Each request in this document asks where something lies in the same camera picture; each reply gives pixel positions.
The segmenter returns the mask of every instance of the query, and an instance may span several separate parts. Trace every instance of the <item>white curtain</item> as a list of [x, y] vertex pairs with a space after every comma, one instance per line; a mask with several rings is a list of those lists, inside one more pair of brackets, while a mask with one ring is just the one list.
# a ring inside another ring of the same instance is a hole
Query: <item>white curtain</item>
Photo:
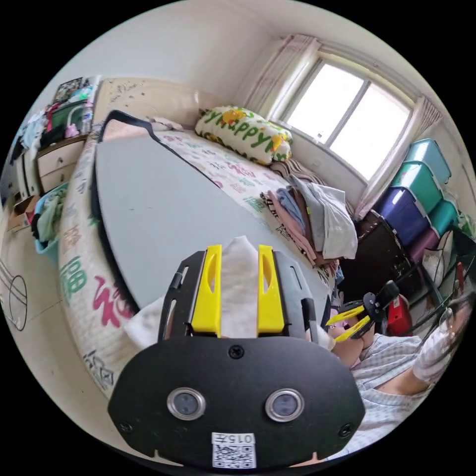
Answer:
[[401, 139], [369, 180], [367, 188], [360, 197], [354, 214], [355, 220], [360, 221], [364, 218], [385, 193], [405, 159], [411, 143], [420, 138], [423, 133], [428, 132], [428, 129], [436, 125], [440, 119], [441, 114], [426, 97], [420, 97], [417, 100]]
[[245, 107], [265, 119], [278, 119], [318, 58], [321, 44], [306, 35], [288, 35], [269, 58]]

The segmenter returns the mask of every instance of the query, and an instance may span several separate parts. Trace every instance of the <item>qr code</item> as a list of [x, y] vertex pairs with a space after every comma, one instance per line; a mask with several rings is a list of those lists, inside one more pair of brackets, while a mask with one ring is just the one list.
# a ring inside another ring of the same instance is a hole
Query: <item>qr code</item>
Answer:
[[255, 468], [254, 445], [213, 445], [213, 467], [228, 469]]

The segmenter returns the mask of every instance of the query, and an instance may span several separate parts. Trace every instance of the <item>bed sheet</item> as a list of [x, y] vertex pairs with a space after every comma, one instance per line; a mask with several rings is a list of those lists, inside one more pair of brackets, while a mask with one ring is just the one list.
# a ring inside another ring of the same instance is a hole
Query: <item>bed sheet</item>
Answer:
[[[259, 197], [263, 190], [286, 185], [283, 178], [187, 132], [160, 133], [159, 138], [253, 213], [263, 226], [290, 241]], [[97, 139], [98, 132], [92, 132], [69, 181], [59, 230], [59, 273], [63, 308], [77, 351], [100, 390], [110, 398], [120, 372], [138, 349], [123, 330], [133, 312], [120, 295], [91, 215]], [[332, 292], [334, 278], [326, 270], [316, 272]]]

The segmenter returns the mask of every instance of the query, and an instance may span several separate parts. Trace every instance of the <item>hair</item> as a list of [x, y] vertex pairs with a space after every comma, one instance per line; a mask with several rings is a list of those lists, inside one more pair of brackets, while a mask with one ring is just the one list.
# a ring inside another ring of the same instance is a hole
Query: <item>hair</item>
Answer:
[[[423, 344], [428, 340], [428, 338], [430, 337], [430, 335], [432, 334], [432, 332], [440, 325], [440, 320], [442, 317], [444, 317], [444, 319], [446, 321], [448, 321], [449, 319], [451, 319], [452, 316], [456, 316], [456, 314], [461, 311], [462, 309], [468, 309], [470, 312], [472, 312], [475, 308], [475, 305], [476, 305], [476, 292], [475, 291], [471, 291], [457, 299], [454, 299], [452, 301], [450, 301], [448, 303], [447, 306], [443, 307], [441, 312], [439, 312], [429, 331], [427, 332], [427, 334], [425, 335], [425, 337], [423, 338], [418, 350], [420, 350], [422, 347], [423, 347]], [[446, 311], [446, 308], [449, 308], [452, 310], [452, 314], [445, 314], [445, 311]], [[448, 348], [445, 350], [445, 352], [440, 355], [435, 361], [433, 361], [431, 363], [431, 365], [435, 365], [437, 363], [440, 363], [443, 359], [445, 359], [447, 356], [450, 356], [451, 358], [453, 357], [453, 354], [454, 352], [456, 351], [456, 349], [458, 348], [458, 346], [460, 345], [461, 343], [461, 340], [463, 339], [463, 336], [464, 336], [464, 333], [466, 331], [466, 327], [468, 325], [468, 322], [469, 322], [469, 319], [466, 319], [466, 321], [463, 323], [463, 325], [461, 326], [460, 329], [458, 329], [458, 331], [455, 333], [455, 338], [452, 340], [451, 344], [448, 346]]]

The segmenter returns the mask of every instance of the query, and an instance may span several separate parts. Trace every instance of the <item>yellow clamp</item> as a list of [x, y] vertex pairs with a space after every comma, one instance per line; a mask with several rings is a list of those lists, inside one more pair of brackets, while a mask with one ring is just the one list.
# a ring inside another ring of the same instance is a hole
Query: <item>yellow clamp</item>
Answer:
[[209, 246], [203, 263], [191, 326], [195, 334], [221, 336], [222, 246]]
[[[345, 321], [347, 319], [350, 319], [351, 317], [355, 317], [355, 316], [361, 314], [364, 311], [365, 311], [365, 308], [363, 306], [359, 306], [359, 307], [356, 307], [354, 309], [349, 309], [348, 311], [341, 312], [340, 314], [336, 314], [335, 316], [331, 317], [326, 322], [326, 326], [330, 326], [332, 324], [335, 324], [336, 322]], [[352, 326], [350, 329], [347, 329], [347, 331], [345, 331], [340, 336], [336, 337], [334, 340], [336, 342], [346, 341], [349, 337], [354, 335], [359, 329], [361, 329], [369, 321], [370, 321], [369, 316], [364, 317], [357, 324]]]
[[284, 315], [273, 248], [261, 244], [258, 250], [257, 336], [281, 334], [284, 329]]

